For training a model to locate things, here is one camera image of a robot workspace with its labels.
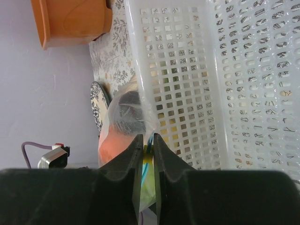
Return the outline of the green fruit toy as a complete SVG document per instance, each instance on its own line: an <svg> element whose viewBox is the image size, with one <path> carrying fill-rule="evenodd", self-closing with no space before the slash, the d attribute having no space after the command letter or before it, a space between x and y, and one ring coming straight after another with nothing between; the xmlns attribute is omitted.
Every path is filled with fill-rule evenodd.
<svg viewBox="0 0 300 225"><path fill-rule="evenodd" d="M156 200L154 171L149 170L141 187L140 206L147 208Z"/></svg>

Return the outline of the clear zip top bag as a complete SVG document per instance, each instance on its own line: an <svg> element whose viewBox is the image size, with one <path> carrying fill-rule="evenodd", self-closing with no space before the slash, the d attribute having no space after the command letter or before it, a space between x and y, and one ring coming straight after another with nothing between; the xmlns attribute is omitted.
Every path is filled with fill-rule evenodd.
<svg viewBox="0 0 300 225"><path fill-rule="evenodd" d="M139 91L136 76L120 88L106 112L98 144L99 166L110 163L125 151L137 135L143 144L153 142L157 119L150 103Z"/></svg>

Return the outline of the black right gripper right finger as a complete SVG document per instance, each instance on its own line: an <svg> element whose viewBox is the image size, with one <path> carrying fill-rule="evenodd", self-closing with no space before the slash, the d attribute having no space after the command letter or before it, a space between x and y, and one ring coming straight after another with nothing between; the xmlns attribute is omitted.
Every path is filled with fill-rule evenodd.
<svg viewBox="0 0 300 225"><path fill-rule="evenodd" d="M196 170L154 135L160 225L297 225L300 194L279 171Z"/></svg>

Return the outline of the orange fruit toy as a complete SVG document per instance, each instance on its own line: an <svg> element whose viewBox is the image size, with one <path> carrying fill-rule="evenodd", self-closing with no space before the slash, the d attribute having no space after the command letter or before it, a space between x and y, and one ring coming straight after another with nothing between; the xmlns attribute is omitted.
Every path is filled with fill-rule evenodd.
<svg viewBox="0 0 300 225"><path fill-rule="evenodd" d="M102 166L122 153L134 140L134 135L125 135L117 131L114 126L102 130L98 143L98 161Z"/></svg>

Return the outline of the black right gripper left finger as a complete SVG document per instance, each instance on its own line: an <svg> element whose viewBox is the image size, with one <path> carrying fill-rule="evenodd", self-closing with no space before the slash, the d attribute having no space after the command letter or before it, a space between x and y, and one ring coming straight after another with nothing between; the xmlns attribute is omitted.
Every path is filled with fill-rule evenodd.
<svg viewBox="0 0 300 225"><path fill-rule="evenodd" d="M136 225L143 136L99 169L0 172L3 225Z"/></svg>

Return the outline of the dark brown mangosteen toy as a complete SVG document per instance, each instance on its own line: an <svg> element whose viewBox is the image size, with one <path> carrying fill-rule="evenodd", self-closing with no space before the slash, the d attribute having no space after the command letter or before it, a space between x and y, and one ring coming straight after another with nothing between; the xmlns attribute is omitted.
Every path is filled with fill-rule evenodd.
<svg viewBox="0 0 300 225"><path fill-rule="evenodd" d="M114 113L114 127L125 135L145 134L143 110L138 91L123 94Z"/></svg>

